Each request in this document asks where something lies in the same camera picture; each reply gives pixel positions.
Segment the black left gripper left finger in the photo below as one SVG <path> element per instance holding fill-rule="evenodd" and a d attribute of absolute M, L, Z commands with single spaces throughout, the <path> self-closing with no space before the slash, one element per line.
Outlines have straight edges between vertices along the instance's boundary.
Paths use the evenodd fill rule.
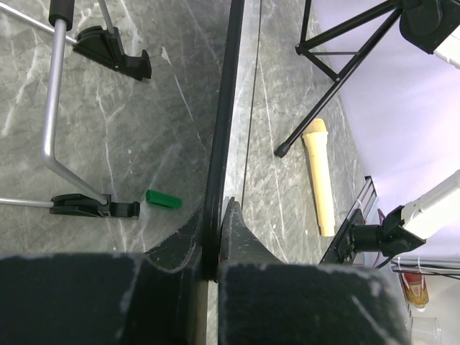
<path fill-rule="evenodd" d="M 204 344 L 201 210 L 145 253 L 1 258 L 3 344 Z"/>

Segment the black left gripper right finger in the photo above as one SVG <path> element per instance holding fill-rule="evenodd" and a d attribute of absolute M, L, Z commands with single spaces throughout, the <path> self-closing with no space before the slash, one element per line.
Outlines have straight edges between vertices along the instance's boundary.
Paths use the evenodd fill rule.
<path fill-rule="evenodd" d="M 406 315 L 377 270 L 285 264 L 253 235 L 239 202 L 222 224 L 220 344 L 409 344 Z"/>

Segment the green marker cap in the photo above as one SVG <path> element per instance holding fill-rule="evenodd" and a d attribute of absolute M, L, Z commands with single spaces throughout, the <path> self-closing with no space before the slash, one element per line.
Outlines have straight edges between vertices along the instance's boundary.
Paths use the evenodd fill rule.
<path fill-rule="evenodd" d="M 175 196 L 160 193 L 155 190 L 147 190 L 145 201 L 149 206 L 164 208 L 168 210 L 179 209 L 182 207 L 182 200 Z"/>

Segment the white whiteboard with black frame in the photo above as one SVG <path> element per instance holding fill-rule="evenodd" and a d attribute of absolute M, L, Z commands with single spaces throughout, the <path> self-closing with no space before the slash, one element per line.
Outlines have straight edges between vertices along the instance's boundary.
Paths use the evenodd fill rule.
<path fill-rule="evenodd" d="M 206 280 L 216 279 L 223 257 L 221 232 L 226 209 L 243 198 L 261 9 L 261 1 L 232 1 L 230 6 L 203 207 L 201 246 Z"/>

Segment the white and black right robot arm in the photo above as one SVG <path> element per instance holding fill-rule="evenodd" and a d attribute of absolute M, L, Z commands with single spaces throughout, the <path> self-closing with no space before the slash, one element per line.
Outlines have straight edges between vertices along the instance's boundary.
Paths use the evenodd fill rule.
<path fill-rule="evenodd" d="M 384 14 L 388 18 L 354 53 L 350 66 L 341 71 L 342 81 L 369 56 L 396 22 L 401 35 L 412 45 L 459 67 L 458 1 L 385 1 L 356 20 L 364 24 Z M 381 251 L 386 257 L 395 257 L 424 245 L 442 226 L 458 218 L 459 172 L 455 171 L 419 198 L 398 206 L 387 215 L 383 225 L 353 229 L 356 249 Z"/>

